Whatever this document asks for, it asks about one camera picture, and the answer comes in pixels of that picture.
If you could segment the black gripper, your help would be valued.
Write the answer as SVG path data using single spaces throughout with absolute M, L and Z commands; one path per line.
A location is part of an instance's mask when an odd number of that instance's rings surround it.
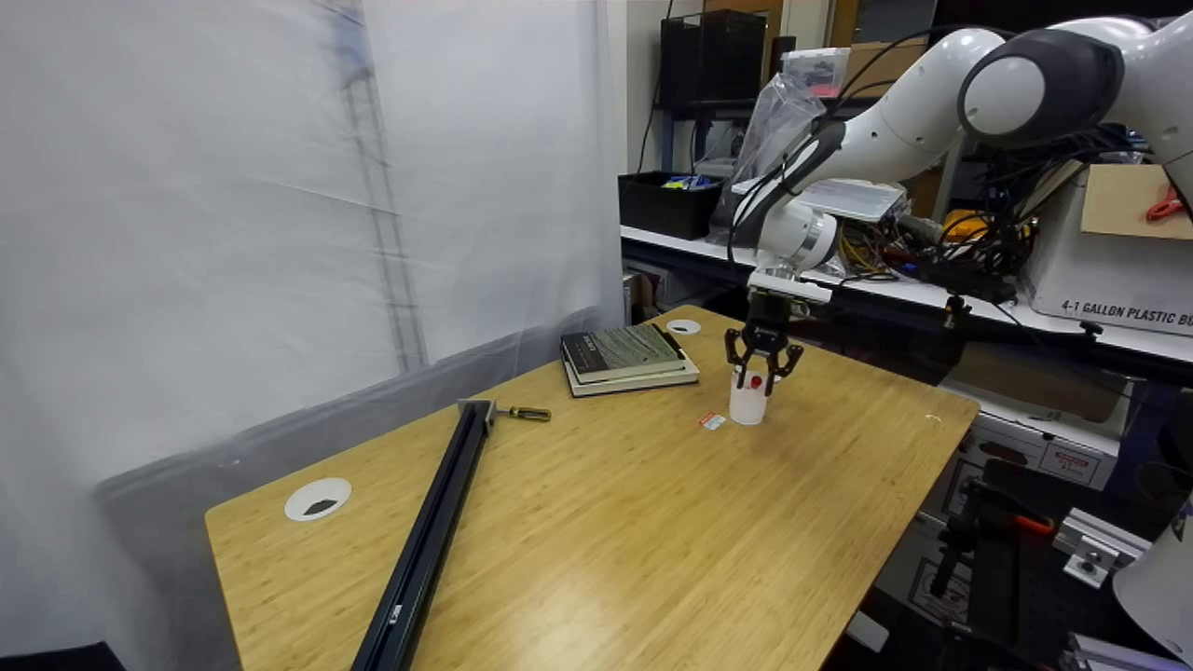
M 722 335 L 729 362 L 729 389 L 745 383 L 745 362 L 768 367 L 768 397 L 794 374 L 800 347 L 791 338 L 791 301 L 757 291 L 745 309 L 745 325 Z

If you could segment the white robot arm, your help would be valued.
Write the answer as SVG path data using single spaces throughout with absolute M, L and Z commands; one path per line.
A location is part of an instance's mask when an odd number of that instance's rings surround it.
M 1001 148 L 1077 140 L 1102 125 L 1138 131 L 1164 176 L 1193 186 L 1193 12 L 1158 31 L 1138 19 L 1066 19 L 999 36 L 949 31 L 860 116 L 817 127 L 780 172 L 759 176 L 729 224 L 800 272 L 799 243 L 827 224 L 804 203 L 825 181 L 895 183 L 936 163 L 958 135 Z

